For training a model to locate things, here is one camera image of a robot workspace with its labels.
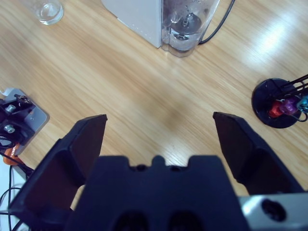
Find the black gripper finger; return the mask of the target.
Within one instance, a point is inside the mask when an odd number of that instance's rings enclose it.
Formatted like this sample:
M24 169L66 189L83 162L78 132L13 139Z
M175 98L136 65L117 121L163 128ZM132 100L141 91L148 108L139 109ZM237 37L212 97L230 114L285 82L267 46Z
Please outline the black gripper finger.
M30 175L9 213L34 230L62 231L73 213L74 197L100 155L106 122L106 115L77 121Z
M304 192L271 147L243 118L214 112L213 119L232 175L250 195Z

